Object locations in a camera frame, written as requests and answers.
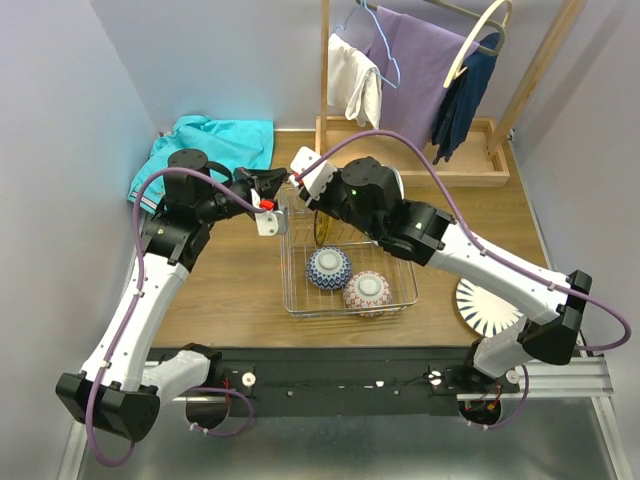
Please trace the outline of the wire dish rack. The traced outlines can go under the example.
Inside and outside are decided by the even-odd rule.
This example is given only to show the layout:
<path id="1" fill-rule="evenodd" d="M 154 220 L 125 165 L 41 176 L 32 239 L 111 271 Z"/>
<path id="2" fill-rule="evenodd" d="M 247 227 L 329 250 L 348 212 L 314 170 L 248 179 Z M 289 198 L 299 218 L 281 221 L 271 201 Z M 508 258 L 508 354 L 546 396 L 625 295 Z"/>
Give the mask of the wire dish rack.
<path id="1" fill-rule="evenodd" d="M 391 292 L 390 304 L 373 308 L 373 313 L 391 314 L 417 302 L 418 288 L 410 262 L 392 257 L 350 225 L 334 219 L 323 226 L 316 225 L 315 214 L 305 207 L 289 185 L 280 190 L 278 200 L 289 213 L 289 230 L 281 238 L 281 270 L 283 304 L 291 315 L 328 317 L 350 313 L 340 289 L 322 290 L 307 276 L 309 259 L 320 248 L 315 243 L 314 233 L 317 231 L 326 235 L 325 247 L 342 250 L 351 262 L 354 275 L 372 271 L 387 281 Z"/>

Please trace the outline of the red patterned bowl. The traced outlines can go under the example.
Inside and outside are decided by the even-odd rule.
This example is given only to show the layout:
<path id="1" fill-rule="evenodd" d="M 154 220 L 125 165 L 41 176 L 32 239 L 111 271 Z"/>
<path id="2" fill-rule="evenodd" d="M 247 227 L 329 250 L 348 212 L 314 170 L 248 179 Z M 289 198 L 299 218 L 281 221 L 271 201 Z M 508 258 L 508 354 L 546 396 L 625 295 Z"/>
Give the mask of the red patterned bowl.
<path id="1" fill-rule="evenodd" d="M 352 263 L 347 254 L 337 247 L 317 249 L 308 259 L 306 276 L 320 290 L 343 289 L 352 277 Z"/>

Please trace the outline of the blue patterned bowl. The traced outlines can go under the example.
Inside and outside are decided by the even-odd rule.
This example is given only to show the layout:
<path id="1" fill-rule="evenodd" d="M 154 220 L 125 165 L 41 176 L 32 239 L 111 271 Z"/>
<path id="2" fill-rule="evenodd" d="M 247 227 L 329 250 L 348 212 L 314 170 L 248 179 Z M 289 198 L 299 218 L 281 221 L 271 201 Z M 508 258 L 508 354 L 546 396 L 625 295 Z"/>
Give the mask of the blue patterned bowl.
<path id="1" fill-rule="evenodd" d="M 346 283 L 342 293 L 345 308 L 363 317 L 380 316 L 381 308 L 392 304 L 389 282 L 375 271 L 355 274 Z"/>

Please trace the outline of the watermelon pattern plate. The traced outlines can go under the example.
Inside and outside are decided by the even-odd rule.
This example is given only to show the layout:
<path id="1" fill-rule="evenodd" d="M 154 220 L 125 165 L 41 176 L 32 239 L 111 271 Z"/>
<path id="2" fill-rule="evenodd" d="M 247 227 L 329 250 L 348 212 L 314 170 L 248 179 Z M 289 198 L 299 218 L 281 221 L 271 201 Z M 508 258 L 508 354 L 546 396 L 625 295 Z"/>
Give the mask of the watermelon pattern plate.
<path id="1" fill-rule="evenodd" d="M 390 167 L 394 177 L 394 186 L 391 188 L 395 200 L 403 200 L 405 198 L 405 190 L 403 179 L 399 171 L 395 167 Z"/>

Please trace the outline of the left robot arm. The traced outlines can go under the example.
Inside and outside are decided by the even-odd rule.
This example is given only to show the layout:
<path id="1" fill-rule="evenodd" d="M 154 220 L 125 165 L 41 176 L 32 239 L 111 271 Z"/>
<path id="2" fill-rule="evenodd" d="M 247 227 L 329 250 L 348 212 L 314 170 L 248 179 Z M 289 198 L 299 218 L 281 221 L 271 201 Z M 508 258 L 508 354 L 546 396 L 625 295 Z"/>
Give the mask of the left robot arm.
<path id="1" fill-rule="evenodd" d="M 144 439 L 163 404 L 194 389 L 214 393 L 225 384 L 222 355 L 188 344 L 152 370 L 145 363 L 173 297 L 192 272 L 213 226 L 249 215 L 264 237 L 287 230 L 276 195 L 288 177 L 284 168 L 229 170 L 197 149 L 173 153 L 166 168 L 142 184 L 160 180 L 165 193 L 143 222 L 133 209 L 136 265 L 102 339 L 77 373 L 64 373 L 56 394 L 72 417 L 131 443 Z"/>

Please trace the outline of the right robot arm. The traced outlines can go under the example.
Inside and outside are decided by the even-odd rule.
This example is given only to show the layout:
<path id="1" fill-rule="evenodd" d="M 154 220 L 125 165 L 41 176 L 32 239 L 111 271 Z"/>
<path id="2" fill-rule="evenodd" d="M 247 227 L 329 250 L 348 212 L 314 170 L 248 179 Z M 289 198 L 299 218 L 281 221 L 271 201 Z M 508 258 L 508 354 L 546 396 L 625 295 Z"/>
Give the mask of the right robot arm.
<path id="1" fill-rule="evenodd" d="M 336 168 L 311 151 L 297 154 L 291 169 L 290 181 L 308 208 L 353 226 L 396 258 L 467 279 L 519 310 L 515 324 L 472 345 L 459 370 L 467 389 L 483 391 L 532 360 L 570 362 L 585 302 L 566 290 L 588 292 L 589 275 L 552 272 L 507 251 L 491 258 L 450 214 L 405 199 L 399 173 L 372 157 Z"/>

